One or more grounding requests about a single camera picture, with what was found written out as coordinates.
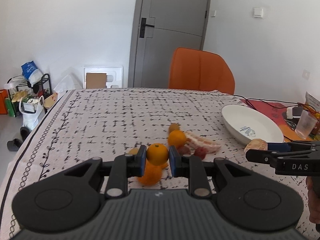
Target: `door handle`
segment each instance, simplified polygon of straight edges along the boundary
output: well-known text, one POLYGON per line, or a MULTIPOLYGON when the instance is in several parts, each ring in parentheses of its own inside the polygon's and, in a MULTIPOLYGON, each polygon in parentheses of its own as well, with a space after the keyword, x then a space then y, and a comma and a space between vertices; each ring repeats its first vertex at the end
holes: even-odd
POLYGON ((146 30, 146 27, 154 28, 154 25, 146 24, 147 18, 141 18, 141 27, 140 27, 140 38, 144 38, 144 32, 146 30))

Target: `orange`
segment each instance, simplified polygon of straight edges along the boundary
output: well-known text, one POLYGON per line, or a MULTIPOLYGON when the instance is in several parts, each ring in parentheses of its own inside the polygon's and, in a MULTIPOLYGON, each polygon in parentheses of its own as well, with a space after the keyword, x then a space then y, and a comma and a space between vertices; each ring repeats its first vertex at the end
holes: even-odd
POLYGON ((161 179, 161 177, 161 166, 154 166, 150 162, 146 161, 144 175, 141 178, 138 177, 138 181, 145 186, 152 186, 156 184, 161 179))
POLYGON ((161 143, 154 143, 148 147, 147 160, 154 166, 161 166, 169 159, 169 152, 166 146, 161 143))
POLYGON ((177 149, 181 146, 184 146, 187 141, 187 138, 183 131, 175 130, 169 134, 168 144, 169 146, 174 145, 177 149))
POLYGON ((160 165, 160 167, 161 167, 161 169, 165 169, 166 167, 168 167, 169 166, 169 164, 166 162, 166 163, 164 163, 164 164, 162 164, 162 165, 160 165))

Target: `black cable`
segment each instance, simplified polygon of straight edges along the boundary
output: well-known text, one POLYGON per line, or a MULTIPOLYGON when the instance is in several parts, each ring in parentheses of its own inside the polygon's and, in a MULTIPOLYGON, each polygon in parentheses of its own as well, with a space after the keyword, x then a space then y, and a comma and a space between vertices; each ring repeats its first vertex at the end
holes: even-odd
MULTIPOLYGON (((234 95, 235 97, 241 97, 241 98, 244 98, 246 103, 248 104, 249 100, 258 100, 258 101, 261 101, 261 102, 264 102, 266 103, 267 105, 269 106, 272 106, 276 109, 285 109, 285 108, 288 108, 288 107, 293 107, 293 106, 310 106, 310 105, 306 105, 306 104, 300 104, 298 105, 297 103, 293 103, 293 102, 286 102, 286 101, 280 101, 280 100, 266 100, 266 99, 258 99, 258 98, 245 98, 243 96, 239 96, 239 95, 234 95), (277 107, 277 106, 273 106, 272 104, 269 104, 268 102, 266 101, 273 101, 273 102, 281 102, 281 103, 288 103, 288 104, 295 104, 293 106, 284 106, 284 107, 277 107)), ((250 102, 250 105, 249 105, 251 108, 253 108, 254 110, 256 110, 256 108, 253 106, 253 104, 250 102)))
POLYGON ((293 142, 293 140, 291 140, 290 138, 288 138, 287 136, 283 135, 283 137, 287 138, 289 141, 293 142))
POLYGON ((247 98, 245 98, 245 97, 243 97, 243 96, 237 96, 237 95, 234 95, 235 97, 241 97, 241 98, 243 98, 244 100, 245 100, 245 102, 246 102, 246 104, 249 106, 249 107, 251 107, 252 109, 254 109, 254 110, 257 110, 254 106, 253 106, 253 104, 247 99, 247 98))

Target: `patterned tablecloth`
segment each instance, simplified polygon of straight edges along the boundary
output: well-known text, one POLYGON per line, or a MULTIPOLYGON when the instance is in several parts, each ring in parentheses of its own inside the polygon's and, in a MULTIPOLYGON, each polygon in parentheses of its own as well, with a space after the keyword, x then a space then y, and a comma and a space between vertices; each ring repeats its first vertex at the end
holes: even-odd
MULTIPOLYGON (((294 188, 304 200, 305 210, 297 229, 309 239, 318 233, 308 221, 307 190, 303 177, 278 176, 267 165, 249 163, 244 146, 226 130, 221 116, 225 105, 240 104, 219 92, 166 89, 72 90, 66 93, 33 130, 9 164, 0 188, 0 239, 13 237, 19 226, 11 202, 22 188, 67 169, 93 156, 111 161, 141 144, 167 144, 168 127, 177 122, 182 130, 218 141, 222 148, 205 161, 223 157, 294 188)), ((139 188, 136 178, 128 187, 139 188)), ((188 180, 172 178, 170 168, 151 188, 186 188, 188 180)))

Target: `human hand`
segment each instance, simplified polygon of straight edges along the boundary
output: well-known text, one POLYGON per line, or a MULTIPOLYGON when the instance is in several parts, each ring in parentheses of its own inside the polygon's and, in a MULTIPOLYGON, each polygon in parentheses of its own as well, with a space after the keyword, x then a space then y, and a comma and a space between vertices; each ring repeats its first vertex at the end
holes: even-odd
POLYGON ((311 177, 306 178, 308 189, 308 207, 310 211, 309 220, 311 223, 320 224, 320 198, 313 191, 313 182, 311 177))

